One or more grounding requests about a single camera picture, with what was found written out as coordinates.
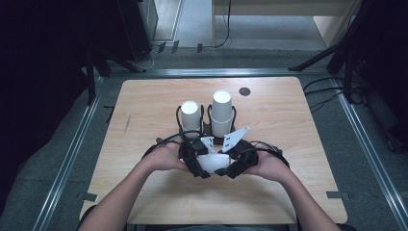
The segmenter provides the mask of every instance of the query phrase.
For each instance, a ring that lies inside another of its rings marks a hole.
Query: black dot
[[[243,96],[248,96],[251,93],[251,90],[249,88],[241,88],[240,89],[240,94]]]

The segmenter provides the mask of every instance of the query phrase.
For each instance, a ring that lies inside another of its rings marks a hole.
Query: white cylinder
[[[228,90],[217,90],[213,95],[211,117],[219,122],[227,121],[232,115],[232,96]]]
[[[227,135],[231,132],[232,120],[234,117],[233,115],[231,115],[230,118],[224,122],[215,120],[213,118],[213,111],[210,112],[210,116],[211,116],[211,130],[213,136],[223,138],[224,135]]]
[[[201,113],[198,104],[194,101],[186,101],[181,105],[181,124],[183,131],[200,130]],[[185,135],[188,138],[195,138],[198,133],[188,133]]]

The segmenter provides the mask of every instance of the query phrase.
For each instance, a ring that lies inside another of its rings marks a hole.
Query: black wire
[[[328,78],[318,79],[318,80],[312,81],[312,82],[310,82],[309,84],[307,84],[307,85],[303,88],[303,91],[305,91],[309,86],[311,86],[311,85],[313,85],[313,84],[315,84],[315,83],[318,83],[318,82],[321,82],[321,81],[325,81],[325,80],[336,80],[336,79],[338,79],[338,80],[344,80],[344,78],[341,78],[341,77],[328,77]]]
[[[312,94],[312,93],[319,93],[319,92],[323,92],[327,90],[342,90],[342,89],[343,87],[333,87],[333,88],[326,88],[326,89],[320,89],[320,90],[311,90],[311,91],[305,92],[305,95]]]
[[[168,142],[175,142],[178,143],[176,141],[173,141],[174,138],[176,137],[180,137],[184,134],[188,134],[188,133],[198,133],[199,137],[203,137],[204,135],[200,132],[200,131],[196,131],[196,130],[189,130],[189,131],[184,131],[184,132],[179,132],[177,134],[174,134],[172,136],[167,137],[166,139],[161,139],[161,138],[157,138],[156,139],[156,144],[153,144],[149,149],[147,149],[147,151],[144,153],[144,155],[141,157],[142,159],[147,156],[148,154],[150,154],[153,150],[155,150],[156,148],[158,148],[160,145],[166,144]]]
[[[152,51],[154,51],[156,48],[160,48],[160,46],[158,46],[158,45],[153,45],[150,50],[144,52],[144,53],[141,55],[141,57],[140,57],[137,61],[135,61],[135,64],[138,63],[138,62],[140,62],[140,61],[142,61],[142,60],[144,60],[144,58],[146,58],[146,56],[149,55],[150,53],[152,53]]]
[[[278,153],[279,155],[282,155],[282,150],[279,149],[277,146],[275,146],[273,144],[269,144],[269,143],[266,143],[264,141],[251,141],[250,143],[253,143],[253,142],[255,142],[255,145],[254,145],[255,147],[257,145],[259,145],[259,144],[262,144],[263,146],[266,146],[266,147],[270,148],[271,150]]]
[[[316,109],[314,109],[314,110],[312,111],[312,113],[314,113],[314,112],[320,110],[320,109],[324,106],[325,103],[329,102],[330,100],[334,99],[336,96],[338,96],[338,95],[340,95],[340,94],[342,94],[342,93],[343,93],[342,91],[341,91],[341,92],[337,92],[337,93],[335,93],[334,95],[332,95],[330,98],[328,98],[328,99],[326,99],[326,100],[324,100],[324,101],[322,101],[322,102],[319,102],[318,104],[313,105],[312,107],[310,107],[311,110],[312,110],[313,108],[317,107],[317,106],[319,106],[319,107],[316,108]]]
[[[204,46],[204,47],[217,49],[217,48],[223,46],[225,44],[225,42],[229,39],[229,34],[230,34],[229,21],[230,21],[230,17],[231,17],[231,2],[232,2],[232,0],[229,0],[229,4],[228,4],[228,20],[227,20],[227,29],[228,29],[228,31],[227,31],[227,37],[225,38],[225,41],[223,43],[219,44],[219,45],[216,45],[216,46]]]

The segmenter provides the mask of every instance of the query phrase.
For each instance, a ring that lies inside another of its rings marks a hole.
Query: person's left hand
[[[175,142],[168,142],[160,145],[150,154],[145,156],[140,163],[148,164],[152,171],[171,169],[189,171],[186,165],[180,161],[178,157],[179,148],[180,144]]]

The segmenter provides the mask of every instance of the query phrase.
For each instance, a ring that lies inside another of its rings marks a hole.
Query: wooden tabletop
[[[250,89],[248,96],[241,88]],[[283,149],[291,169],[323,210],[346,222],[341,199],[328,198],[337,186],[299,81],[295,77],[130,80],[123,84],[89,186],[98,195],[81,215],[114,188],[155,143],[178,132],[176,109],[194,100],[205,108],[216,90],[229,90],[237,109],[235,127],[249,126],[246,141]],[[178,171],[154,172],[135,203],[129,223],[261,224],[296,223],[283,188],[261,177],[194,178]]]

